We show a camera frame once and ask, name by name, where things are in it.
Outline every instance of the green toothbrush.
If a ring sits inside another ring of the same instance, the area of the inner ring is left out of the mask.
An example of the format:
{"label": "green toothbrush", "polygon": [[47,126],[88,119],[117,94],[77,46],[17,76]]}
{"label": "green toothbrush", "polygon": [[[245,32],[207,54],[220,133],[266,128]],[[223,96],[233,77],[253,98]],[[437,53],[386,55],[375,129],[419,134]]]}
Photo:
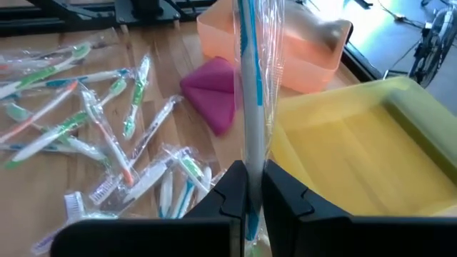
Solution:
{"label": "green toothbrush", "polygon": [[71,52],[71,57],[65,61],[62,61],[60,64],[44,68],[42,70],[36,71],[32,74],[25,76],[23,79],[7,84],[0,88],[0,99],[3,97],[9,96],[19,91],[28,89],[33,83],[45,79],[51,75],[54,75],[62,70],[67,69],[74,61],[81,60],[85,58],[91,51],[91,43],[84,42],[78,46],[75,46],[75,49]]}
{"label": "green toothbrush", "polygon": [[124,138],[130,139],[135,132],[135,118],[139,106],[143,101],[144,89],[148,86],[148,73],[151,65],[151,58],[147,54],[141,60],[139,71],[136,75],[134,94],[131,99],[129,114],[124,120]]}
{"label": "green toothbrush", "polygon": [[[120,78],[109,89],[108,95],[102,100],[101,105],[108,103],[111,99],[118,96],[127,87],[127,83],[124,78]],[[6,107],[7,114],[15,120],[20,120],[31,114],[30,111],[23,109],[16,104],[8,104]],[[34,126],[43,131],[44,133],[38,137],[35,141],[30,143],[27,147],[20,150],[11,160],[6,164],[7,168],[13,168],[19,165],[22,161],[26,160],[30,156],[34,155],[44,147],[48,146],[55,140],[64,143],[67,146],[73,147],[80,153],[105,163],[109,166],[107,157],[102,154],[97,148],[84,143],[77,138],[70,136],[69,132],[82,126],[89,120],[89,116],[85,111],[80,111],[70,118],[67,118],[64,122],[53,128],[44,128],[40,125],[34,124]]]}

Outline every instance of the white toothbrush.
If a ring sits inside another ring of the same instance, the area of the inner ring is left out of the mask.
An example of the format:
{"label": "white toothbrush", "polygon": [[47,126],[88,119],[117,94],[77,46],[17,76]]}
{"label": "white toothbrush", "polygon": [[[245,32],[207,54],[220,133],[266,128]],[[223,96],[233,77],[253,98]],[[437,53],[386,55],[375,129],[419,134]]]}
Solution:
{"label": "white toothbrush", "polygon": [[130,158],[130,166],[134,166],[136,161],[140,158],[141,154],[143,153],[144,149],[148,145],[148,142],[151,138],[156,134],[157,130],[159,129],[160,125],[165,121],[165,119],[171,114],[173,111],[173,107],[176,103],[182,101],[182,96],[172,96],[168,99],[165,106],[160,110],[158,114],[154,117],[149,125],[148,129],[143,133],[143,136],[138,140],[136,143],[134,150],[132,151],[131,158]]}
{"label": "white toothbrush", "polygon": [[47,114],[50,110],[56,108],[64,99],[70,96],[70,94],[76,89],[78,85],[78,81],[71,82],[65,89],[64,92],[59,94],[55,99],[48,102],[43,108],[37,111],[33,116],[29,117],[27,120],[15,126],[9,132],[5,133],[2,137],[0,137],[0,143],[5,143],[11,137],[17,135],[33,122],[39,120],[44,114]]}
{"label": "white toothbrush", "polygon": [[[212,179],[212,171],[211,171],[211,168],[209,166],[205,167],[203,169],[203,178],[201,178],[201,184],[208,189],[211,188],[211,179]],[[205,192],[205,191],[202,191],[202,190],[198,190],[197,191],[197,203],[199,203],[203,198],[205,198],[205,196],[207,195],[208,193]]]}
{"label": "white toothbrush", "polygon": [[[6,107],[6,114],[16,122],[22,122],[27,120],[30,116],[32,116],[32,112],[16,105],[16,104],[9,104]],[[49,129],[47,127],[38,125],[33,123],[32,126],[39,131],[46,133]],[[74,136],[62,136],[61,138],[57,139],[60,141],[65,147],[71,147],[75,151],[82,153],[89,158],[92,158],[96,161],[102,161],[106,158],[102,152],[100,152],[97,147],[88,145],[87,143],[80,141],[79,139],[75,138]]]}
{"label": "white toothbrush", "polygon": [[159,218],[169,217],[171,202],[173,201],[173,172],[169,171],[162,179],[159,199]]}
{"label": "white toothbrush", "polygon": [[108,144],[108,147],[112,150],[117,161],[119,162],[125,182],[129,186],[133,186],[134,176],[131,172],[131,167],[127,161],[125,153],[117,143],[117,139],[115,135],[113,135],[111,127],[109,127],[108,122],[104,118],[103,109],[97,105],[97,100],[93,92],[89,91],[84,86],[81,88],[81,97],[84,102],[86,113],[89,115],[94,124],[99,128],[100,132],[105,138],[106,143]]}
{"label": "white toothbrush", "polygon": [[31,84],[36,81],[45,79],[51,75],[57,74],[60,71],[68,69],[72,62],[81,60],[85,58],[91,51],[91,44],[89,42],[82,43],[78,46],[75,46],[75,49],[71,52],[71,57],[65,61],[62,61],[60,64],[50,66],[39,71],[36,71],[32,74],[25,76],[23,79],[10,83],[6,86],[0,88],[0,99],[14,94],[19,91],[28,89]]}
{"label": "white toothbrush", "polygon": [[121,181],[121,174],[114,178],[107,178],[100,186],[97,186],[94,192],[89,194],[89,199],[91,199],[96,206],[99,206],[114,192],[114,190],[116,190]]}
{"label": "white toothbrush", "polygon": [[255,0],[238,0],[241,25],[241,82],[243,85],[244,138],[249,183],[249,213],[246,239],[252,241],[258,231],[262,207],[261,182],[265,164],[265,121],[263,81],[256,33]]}
{"label": "white toothbrush", "polygon": [[[25,143],[12,143],[12,144],[0,143],[0,150],[6,150],[6,151],[20,151],[26,147],[27,147],[27,145]],[[46,151],[46,152],[51,152],[51,153],[77,153],[77,151],[75,149],[65,146],[62,143],[50,144],[50,145],[46,146],[45,148],[43,148],[42,150]]]}
{"label": "white toothbrush", "polygon": [[203,177],[203,172],[196,162],[188,154],[177,156],[177,161],[179,166],[182,167],[187,176],[189,176],[193,185],[195,185],[200,191],[208,193],[209,190],[200,182],[200,179]]}
{"label": "white toothbrush", "polygon": [[148,86],[148,73],[149,67],[151,66],[151,58],[149,55],[145,55],[141,60],[141,65],[138,70],[136,80],[135,80],[135,88],[134,93],[131,98],[131,106],[129,109],[129,114],[124,120],[124,138],[130,139],[136,128],[136,113],[143,101],[144,89]]}
{"label": "white toothbrush", "polygon": [[77,191],[74,193],[66,194],[64,196],[64,201],[67,220],[80,220],[86,214],[81,192]]}
{"label": "white toothbrush", "polygon": [[195,185],[191,180],[186,181],[186,185],[181,189],[181,192],[176,202],[171,218],[182,218],[186,214],[189,205],[191,204],[192,194],[194,193]]}
{"label": "white toothbrush", "polygon": [[167,169],[168,166],[163,161],[159,161],[153,166],[148,167],[138,183],[129,190],[129,193],[122,202],[128,203],[134,199],[138,199],[162,177]]}

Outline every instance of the toothbrush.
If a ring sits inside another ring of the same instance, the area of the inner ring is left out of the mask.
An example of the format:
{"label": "toothbrush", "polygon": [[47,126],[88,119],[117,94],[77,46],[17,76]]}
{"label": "toothbrush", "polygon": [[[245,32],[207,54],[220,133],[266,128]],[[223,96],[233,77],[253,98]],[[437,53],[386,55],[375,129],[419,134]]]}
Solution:
{"label": "toothbrush", "polygon": [[255,239],[262,207],[261,181],[265,164],[263,81],[257,48],[255,0],[238,0],[241,25],[241,81],[243,84],[246,169],[250,208],[246,239]]}
{"label": "toothbrush", "polygon": [[195,161],[188,154],[185,154],[183,157],[177,157],[177,161],[194,185],[202,192],[208,193],[209,190],[199,181],[203,177],[203,172]]}
{"label": "toothbrush", "polygon": [[33,122],[40,119],[44,114],[47,114],[50,110],[54,109],[58,106],[64,99],[66,99],[70,94],[74,91],[76,86],[78,85],[78,81],[71,82],[65,89],[62,94],[59,94],[55,99],[48,102],[40,111],[36,112],[34,115],[29,117],[27,120],[15,126],[9,132],[5,133],[2,137],[0,137],[0,143],[5,143],[11,137],[17,135]]}
{"label": "toothbrush", "polygon": [[68,69],[69,65],[74,62],[81,60],[89,54],[91,51],[91,44],[89,42],[80,44],[75,47],[71,52],[71,57],[65,61],[62,61],[60,64],[44,68],[42,70],[36,71],[28,76],[25,76],[23,79],[10,83],[6,86],[0,88],[0,99],[5,96],[16,93],[17,91],[23,91],[29,89],[30,85],[36,81],[45,79],[51,75],[57,74],[60,71]]}
{"label": "toothbrush", "polygon": [[48,80],[48,81],[42,81],[42,82],[30,84],[27,87],[27,89],[36,89],[36,88],[40,88],[40,87],[55,89],[55,88],[60,88],[63,85],[65,85],[66,83],[68,83],[69,81],[73,81],[73,80],[77,80],[81,83],[99,82],[99,81],[104,81],[104,80],[111,79],[111,78],[117,77],[117,76],[126,76],[127,74],[129,74],[129,72],[130,72],[129,69],[122,68],[122,69],[117,69],[117,70],[113,70],[113,71],[101,71],[101,72],[97,72],[95,74],[89,74],[89,75],[85,75],[85,76],[76,76],[73,78],[52,79],[52,80]]}
{"label": "toothbrush", "polygon": [[130,203],[134,199],[138,199],[142,196],[148,189],[150,189],[165,173],[168,169],[165,161],[159,161],[158,163],[153,164],[152,167],[146,168],[144,175],[139,179],[138,183],[132,187],[123,199],[123,203]]}
{"label": "toothbrush", "polygon": [[80,220],[86,213],[81,192],[66,194],[64,196],[66,217],[68,221]]}
{"label": "toothbrush", "polygon": [[148,142],[154,136],[154,134],[159,129],[159,126],[165,121],[165,119],[170,115],[173,111],[174,104],[180,102],[183,99],[182,96],[172,96],[168,99],[165,106],[160,110],[158,114],[154,117],[151,125],[149,125],[148,129],[143,133],[143,136],[138,141],[135,146],[135,149],[132,151],[130,166],[133,167],[138,161],[139,157],[143,153],[144,149],[148,145]]}
{"label": "toothbrush", "polygon": [[191,180],[186,181],[186,185],[181,189],[175,209],[171,218],[182,218],[191,204],[191,197],[194,193],[195,185]]}
{"label": "toothbrush", "polygon": [[[0,150],[7,150],[7,151],[19,151],[26,148],[27,145],[25,143],[0,143]],[[50,144],[42,149],[43,151],[54,152],[54,153],[77,153],[71,147],[65,146],[63,144]]]}
{"label": "toothbrush", "polygon": [[[16,122],[22,122],[24,120],[27,120],[30,116],[32,116],[32,112],[16,105],[16,104],[9,104],[6,107],[6,114],[15,120]],[[35,129],[38,129],[39,131],[46,133],[49,129],[44,126],[40,126],[36,123],[33,123],[32,126]],[[64,135],[60,138],[57,139],[62,143],[63,146],[69,147],[74,149],[75,151],[82,153],[89,158],[92,158],[96,161],[102,161],[106,158],[102,152],[100,152],[97,147],[95,146],[90,146],[87,143],[84,143],[83,141],[78,140],[74,136],[70,135]]]}
{"label": "toothbrush", "polygon": [[143,101],[143,95],[144,95],[144,89],[148,85],[148,73],[149,73],[149,67],[151,65],[151,60],[149,58],[149,55],[146,55],[143,57],[141,60],[141,65],[138,71],[138,74],[136,76],[135,80],[135,88],[134,88],[134,93],[132,95],[131,99],[131,106],[129,110],[129,114],[124,120],[124,138],[125,139],[130,139],[136,128],[135,124],[135,118],[136,118],[136,112],[138,111],[138,108],[141,105],[141,102]]}
{"label": "toothbrush", "polygon": [[129,186],[133,186],[134,177],[131,173],[131,167],[127,163],[127,157],[125,156],[125,153],[122,151],[120,146],[117,144],[116,137],[114,135],[112,136],[112,133],[109,133],[104,127],[104,125],[101,123],[101,120],[104,119],[104,117],[102,116],[103,109],[101,109],[100,106],[98,106],[98,108],[95,107],[96,98],[94,96],[94,93],[92,93],[87,88],[82,86],[81,96],[84,101],[84,108],[86,109],[87,114],[94,122],[94,124],[99,128],[100,132],[103,134],[103,137],[105,138],[105,141],[108,144],[108,147],[113,151],[113,154],[115,155],[116,159],[121,165],[121,171],[124,175],[125,182]]}
{"label": "toothbrush", "polygon": [[160,187],[159,218],[167,218],[173,201],[173,172],[165,174]]}
{"label": "toothbrush", "polygon": [[115,178],[107,178],[102,184],[97,186],[94,192],[89,194],[89,199],[92,200],[95,206],[99,206],[103,203],[114,190],[116,190],[117,186],[122,180],[122,175],[119,174]]}
{"label": "toothbrush", "polygon": [[[201,179],[201,184],[206,188],[209,189],[211,188],[211,179],[212,179],[213,173],[211,171],[211,168],[209,166],[205,167],[203,170],[203,178]],[[207,192],[204,192],[202,190],[197,191],[197,203],[199,203],[203,198],[205,198]]]}
{"label": "toothbrush", "polygon": [[[100,103],[102,106],[114,97],[118,96],[126,88],[126,82],[124,78],[118,79],[109,89],[108,95]],[[87,144],[68,135],[70,131],[80,127],[87,121],[88,115],[85,111],[80,111],[74,114],[72,117],[65,120],[62,124],[50,128],[43,135],[38,137],[35,141],[30,143],[25,149],[18,152],[10,162],[6,164],[6,167],[12,168],[19,165],[22,161],[26,160],[36,152],[40,151],[43,147],[49,145],[55,140],[63,141],[64,143],[74,147],[83,154],[97,160],[106,161],[106,156],[100,153],[96,148],[88,148]]]}

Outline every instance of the toothbrush head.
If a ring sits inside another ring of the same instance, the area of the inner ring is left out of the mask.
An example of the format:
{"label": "toothbrush head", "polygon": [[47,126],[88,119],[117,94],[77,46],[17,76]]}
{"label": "toothbrush head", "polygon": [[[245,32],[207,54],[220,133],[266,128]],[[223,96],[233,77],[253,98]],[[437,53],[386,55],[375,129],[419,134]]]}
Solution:
{"label": "toothbrush head", "polygon": [[130,139],[135,132],[135,117],[128,116],[124,121],[124,137],[125,139]]}
{"label": "toothbrush head", "polygon": [[31,116],[31,112],[18,106],[17,104],[7,104],[6,114],[17,122],[27,120]]}
{"label": "toothbrush head", "polygon": [[118,79],[109,88],[109,93],[113,96],[120,95],[127,88],[127,83],[124,77]]}

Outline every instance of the black holder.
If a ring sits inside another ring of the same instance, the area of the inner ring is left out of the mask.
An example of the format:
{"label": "black holder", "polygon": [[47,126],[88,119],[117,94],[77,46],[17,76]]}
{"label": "black holder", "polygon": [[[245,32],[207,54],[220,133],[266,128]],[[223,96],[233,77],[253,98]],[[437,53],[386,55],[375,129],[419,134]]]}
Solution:
{"label": "black holder", "polygon": [[[178,220],[82,221],[65,228],[51,257],[243,256],[248,175],[235,161]],[[273,257],[452,256],[456,218],[352,216],[273,161],[262,180]]]}

